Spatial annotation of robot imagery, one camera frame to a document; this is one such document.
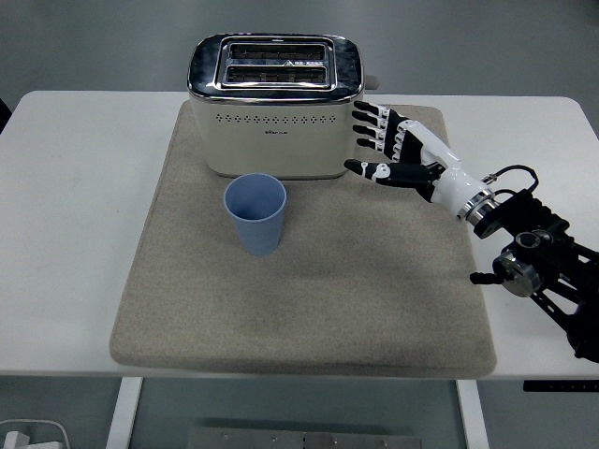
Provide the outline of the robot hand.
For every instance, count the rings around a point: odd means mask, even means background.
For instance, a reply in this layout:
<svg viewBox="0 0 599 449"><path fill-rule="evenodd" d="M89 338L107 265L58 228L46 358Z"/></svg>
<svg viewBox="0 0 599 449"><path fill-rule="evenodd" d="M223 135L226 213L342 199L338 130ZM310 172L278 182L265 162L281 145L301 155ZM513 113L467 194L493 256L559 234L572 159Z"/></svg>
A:
<svg viewBox="0 0 599 449"><path fill-rule="evenodd" d="M422 123L394 109L355 101L352 116L357 144L382 153L386 162L348 159L345 168L370 181L411 188L464 220L492 198L488 185L468 175L459 157Z"/></svg>

